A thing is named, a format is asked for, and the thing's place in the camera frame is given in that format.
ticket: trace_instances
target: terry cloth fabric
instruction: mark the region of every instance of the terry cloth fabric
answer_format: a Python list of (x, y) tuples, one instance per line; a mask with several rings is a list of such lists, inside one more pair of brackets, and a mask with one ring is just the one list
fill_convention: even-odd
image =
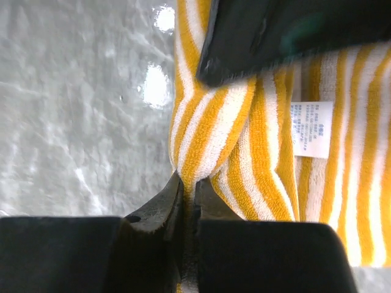
[[(391, 43), (330, 52), (206, 89), (194, 76), (209, 9), (210, 0), (178, 1), (169, 151), (187, 212), (196, 182), (209, 176), (242, 218), (327, 223), (352, 266), (389, 266)], [(329, 159), (293, 156), (293, 95), (334, 102)], [(186, 262), (185, 283), (192, 274), (185, 256)]]

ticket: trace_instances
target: towel fold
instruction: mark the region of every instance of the towel fold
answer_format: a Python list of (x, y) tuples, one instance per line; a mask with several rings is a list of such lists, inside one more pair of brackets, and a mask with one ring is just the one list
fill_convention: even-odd
[[(391, 43), (206, 89), (194, 76), (209, 9), (210, 0), (178, 1), (169, 151), (187, 211), (209, 176), (244, 219), (327, 223), (352, 266), (391, 265)], [(294, 157), (292, 97), (334, 102), (328, 159)]]

